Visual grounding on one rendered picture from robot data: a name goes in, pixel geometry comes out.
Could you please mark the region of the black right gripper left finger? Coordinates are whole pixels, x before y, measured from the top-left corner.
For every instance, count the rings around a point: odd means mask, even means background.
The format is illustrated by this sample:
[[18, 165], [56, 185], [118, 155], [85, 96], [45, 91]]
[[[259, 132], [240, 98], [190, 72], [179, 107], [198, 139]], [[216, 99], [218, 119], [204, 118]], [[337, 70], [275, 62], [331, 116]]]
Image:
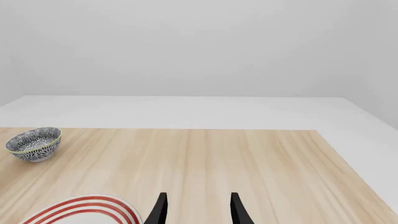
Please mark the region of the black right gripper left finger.
[[144, 224], [165, 224], [167, 219], [167, 210], [167, 193], [162, 192], [159, 194], [158, 199]]

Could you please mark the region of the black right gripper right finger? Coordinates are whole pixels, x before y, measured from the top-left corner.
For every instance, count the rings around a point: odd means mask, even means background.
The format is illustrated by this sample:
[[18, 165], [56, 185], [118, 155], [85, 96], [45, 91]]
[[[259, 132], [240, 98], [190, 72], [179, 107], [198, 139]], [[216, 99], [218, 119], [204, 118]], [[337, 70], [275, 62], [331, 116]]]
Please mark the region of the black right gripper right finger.
[[230, 210], [233, 224], [254, 224], [237, 192], [231, 193]]

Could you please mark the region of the white plate with red rings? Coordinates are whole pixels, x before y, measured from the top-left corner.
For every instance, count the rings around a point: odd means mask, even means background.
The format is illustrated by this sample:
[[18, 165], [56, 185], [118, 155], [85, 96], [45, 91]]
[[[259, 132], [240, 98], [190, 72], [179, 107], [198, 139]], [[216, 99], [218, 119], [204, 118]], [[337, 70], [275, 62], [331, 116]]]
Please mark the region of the white plate with red rings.
[[20, 224], [144, 224], [137, 210], [119, 197], [91, 194], [55, 203]]

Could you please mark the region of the black white patterned bowl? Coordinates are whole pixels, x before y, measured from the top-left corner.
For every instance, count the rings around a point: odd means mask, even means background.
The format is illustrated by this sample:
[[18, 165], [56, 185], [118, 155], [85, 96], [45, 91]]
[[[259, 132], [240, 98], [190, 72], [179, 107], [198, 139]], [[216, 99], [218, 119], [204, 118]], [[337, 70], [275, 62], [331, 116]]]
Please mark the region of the black white patterned bowl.
[[56, 152], [62, 140], [59, 128], [35, 128], [18, 134], [5, 145], [6, 151], [28, 162], [42, 162]]

